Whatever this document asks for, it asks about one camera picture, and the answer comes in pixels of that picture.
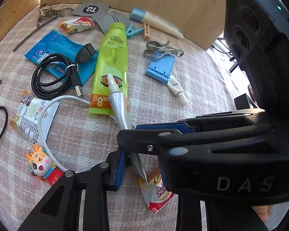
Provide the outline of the person's right hand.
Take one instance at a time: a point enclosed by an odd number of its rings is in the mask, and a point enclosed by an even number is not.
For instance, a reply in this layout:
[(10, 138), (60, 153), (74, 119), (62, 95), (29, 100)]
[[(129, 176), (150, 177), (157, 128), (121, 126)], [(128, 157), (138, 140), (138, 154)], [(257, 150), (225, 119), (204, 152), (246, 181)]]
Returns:
[(253, 206), (252, 208), (264, 223), (268, 222), (271, 215), (271, 207), (269, 205)]

